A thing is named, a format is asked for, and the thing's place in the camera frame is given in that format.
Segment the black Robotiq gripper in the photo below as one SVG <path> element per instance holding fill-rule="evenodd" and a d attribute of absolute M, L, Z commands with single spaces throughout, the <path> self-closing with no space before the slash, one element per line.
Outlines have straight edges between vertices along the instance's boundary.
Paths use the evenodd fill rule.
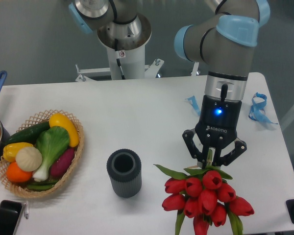
<path fill-rule="evenodd" d="M 212 165 L 228 166 L 247 150 L 245 141 L 237 137 L 237 123 L 242 102 L 216 99 L 205 95 L 203 97 L 199 122 L 195 129 L 185 130 L 182 138 L 197 166 L 205 169 L 208 151 L 215 149 Z M 193 140 L 197 134 L 203 145 L 202 152 Z"/>

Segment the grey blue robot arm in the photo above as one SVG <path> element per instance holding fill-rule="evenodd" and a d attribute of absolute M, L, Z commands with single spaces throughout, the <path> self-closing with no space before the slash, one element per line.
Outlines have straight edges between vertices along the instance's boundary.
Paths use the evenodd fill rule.
<path fill-rule="evenodd" d="M 199 122 L 183 134 L 201 168 L 229 165 L 246 151 L 236 126 L 258 31 L 270 17 L 265 0 L 209 0 L 207 5 L 214 16 L 181 28 L 174 39 L 180 58 L 209 69 Z M 69 11 L 84 33 L 96 32 L 106 47 L 112 79 L 146 77 L 151 26 L 135 0 L 74 0 Z"/>

